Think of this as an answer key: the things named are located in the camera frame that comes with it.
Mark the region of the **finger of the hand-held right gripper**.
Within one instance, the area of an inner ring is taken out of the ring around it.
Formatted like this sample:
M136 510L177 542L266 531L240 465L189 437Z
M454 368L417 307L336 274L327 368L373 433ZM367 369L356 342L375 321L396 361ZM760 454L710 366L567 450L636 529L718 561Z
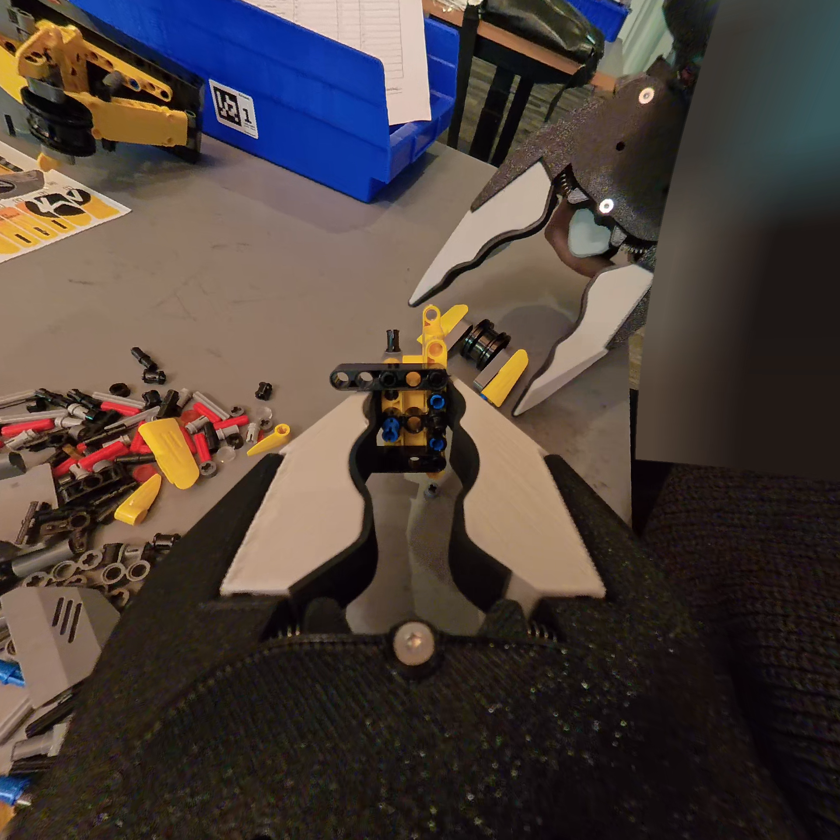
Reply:
M572 330L552 348L511 410L515 417L541 404L627 339L644 314L654 272L637 265L605 269L584 289Z
M463 216L417 283L408 305L419 307L501 246L540 231L549 220L556 197L553 180L542 161L515 176Z

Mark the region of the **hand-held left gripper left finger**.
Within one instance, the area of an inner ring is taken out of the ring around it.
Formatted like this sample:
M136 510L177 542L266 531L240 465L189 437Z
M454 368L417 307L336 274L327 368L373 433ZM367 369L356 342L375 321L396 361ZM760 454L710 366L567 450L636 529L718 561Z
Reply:
M291 604L350 604L373 581L371 496L356 457L370 436L356 393L291 440L220 584L221 596L272 595Z

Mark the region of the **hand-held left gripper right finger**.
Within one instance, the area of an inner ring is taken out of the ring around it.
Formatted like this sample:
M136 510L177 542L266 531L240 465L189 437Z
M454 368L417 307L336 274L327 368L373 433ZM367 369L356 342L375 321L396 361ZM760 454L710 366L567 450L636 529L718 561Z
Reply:
M450 389L449 462L461 484L449 541L459 590L486 612L501 599L531 615L546 598L606 596L551 456L460 380Z

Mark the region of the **yellow black brick assembly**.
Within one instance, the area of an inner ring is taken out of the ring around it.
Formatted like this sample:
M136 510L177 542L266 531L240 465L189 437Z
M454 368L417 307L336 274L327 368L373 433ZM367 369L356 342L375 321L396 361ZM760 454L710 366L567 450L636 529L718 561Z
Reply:
M423 310L418 353L400 360L347 363L329 375L333 389L361 394L367 426L351 461L372 474L442 473L447 465L450 379L446 336L436 306Z

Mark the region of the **person's right hand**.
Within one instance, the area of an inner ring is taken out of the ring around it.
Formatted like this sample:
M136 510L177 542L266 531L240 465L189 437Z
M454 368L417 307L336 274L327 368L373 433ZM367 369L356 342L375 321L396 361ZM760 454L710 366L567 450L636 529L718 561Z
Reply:
M555 254L573 272L588 279L597 277L604 270L615 268L616 264L603 255L579 257L572 253L569 230L573 215L574 208L563 198L545 226L544 237Z

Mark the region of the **black wheel hub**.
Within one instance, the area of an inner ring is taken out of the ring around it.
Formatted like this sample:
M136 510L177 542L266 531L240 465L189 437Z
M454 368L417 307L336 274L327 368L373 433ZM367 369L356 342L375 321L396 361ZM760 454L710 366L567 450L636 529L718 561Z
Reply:
M470 326L459 344L460 355L483 371L511 342L510 334L496 330L487 318Z

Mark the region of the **wooden table with black legs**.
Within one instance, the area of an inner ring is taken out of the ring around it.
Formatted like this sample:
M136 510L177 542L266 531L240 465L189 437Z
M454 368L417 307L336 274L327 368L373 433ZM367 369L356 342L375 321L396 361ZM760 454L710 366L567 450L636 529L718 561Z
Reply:
M469 154L500 165L508 156L537 85L558 85L560 96L573 89L592 87L611 92L616 77L596 64L580 64L564 52L555 52L480 18L475 7L457 9L449 2L424 1L427 18L458 31L455 109L446 135L447 145L459 148L469 80L474 59L483 60L494 73L482 102Z

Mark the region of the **blue storage bin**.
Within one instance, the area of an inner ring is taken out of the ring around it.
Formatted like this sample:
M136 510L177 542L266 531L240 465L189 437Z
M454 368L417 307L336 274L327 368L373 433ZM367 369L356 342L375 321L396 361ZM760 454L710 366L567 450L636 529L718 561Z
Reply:
M630 14L630 6L616 1L569 1L591 24L607 38L614 38Z

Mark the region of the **black bag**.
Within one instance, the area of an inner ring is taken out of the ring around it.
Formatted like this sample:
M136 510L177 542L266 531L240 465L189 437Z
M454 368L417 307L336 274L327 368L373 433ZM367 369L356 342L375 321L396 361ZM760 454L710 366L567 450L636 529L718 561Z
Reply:
M597 65L603 58L604 35L569 2L485 1L481 9L490 25L578 64Z

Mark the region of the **large yellow curved panel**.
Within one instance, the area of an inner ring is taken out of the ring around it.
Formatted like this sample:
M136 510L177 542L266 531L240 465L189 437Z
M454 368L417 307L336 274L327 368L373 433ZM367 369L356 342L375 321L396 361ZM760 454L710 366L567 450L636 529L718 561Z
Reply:
M164 477L175 488L189 490L197 483L198 464L177 419L168 417L143 423L139 432Z

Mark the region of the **white printed paper sheet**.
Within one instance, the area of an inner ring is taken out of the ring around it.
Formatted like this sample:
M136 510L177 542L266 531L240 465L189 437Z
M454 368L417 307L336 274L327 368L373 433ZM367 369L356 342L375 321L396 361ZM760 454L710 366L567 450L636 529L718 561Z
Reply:
M378 59L391 126L432 118L421 1L252 1L270 14Z

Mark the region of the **pile of mixed brick parts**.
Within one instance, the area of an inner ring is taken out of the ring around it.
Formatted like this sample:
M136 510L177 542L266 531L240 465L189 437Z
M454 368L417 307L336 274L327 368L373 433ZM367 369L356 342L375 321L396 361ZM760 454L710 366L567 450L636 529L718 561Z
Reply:
M181 536L98 547L97 533L115 523L139 527L162 489L175 488L139 432L168 417L198 464L194 486L238 452L270 452L291 435L268 406L225 408L188 388L133 398L117 382L107 392L38 388L2 397L2 518L10 518L2 522L2 596L21 587L85 587L122 616ZM2 615L2 832L55 764L88 678L32 708Z

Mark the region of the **blue plastic bin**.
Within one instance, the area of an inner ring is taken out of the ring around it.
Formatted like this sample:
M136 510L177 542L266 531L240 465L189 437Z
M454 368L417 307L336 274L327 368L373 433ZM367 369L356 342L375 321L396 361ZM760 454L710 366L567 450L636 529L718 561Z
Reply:
M73 4L204 79L205 134L363 203L452 119L459 35L423 14L430 120L390 125L377 58L252 3Z

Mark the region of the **grey panel with black stripes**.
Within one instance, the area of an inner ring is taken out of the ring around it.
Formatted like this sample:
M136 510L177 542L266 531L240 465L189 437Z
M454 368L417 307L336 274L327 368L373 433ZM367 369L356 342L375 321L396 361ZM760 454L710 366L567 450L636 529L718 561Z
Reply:
M85 587L21 587L2 596L31 706L39 709L90 676L121 617Z

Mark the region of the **yellow grey sticker sheet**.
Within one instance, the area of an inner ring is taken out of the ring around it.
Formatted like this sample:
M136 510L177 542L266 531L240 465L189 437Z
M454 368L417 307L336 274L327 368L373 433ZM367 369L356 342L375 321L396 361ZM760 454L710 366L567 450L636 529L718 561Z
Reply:
M130 214L118 201L1 143L1 262Z

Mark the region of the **yellow black brick model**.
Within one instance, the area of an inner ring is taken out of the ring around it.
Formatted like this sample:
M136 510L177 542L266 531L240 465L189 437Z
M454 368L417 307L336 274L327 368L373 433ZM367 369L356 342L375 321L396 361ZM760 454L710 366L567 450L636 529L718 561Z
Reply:
M203 80L72 2L1 2L2 92L50 172L119 144L196 163Z

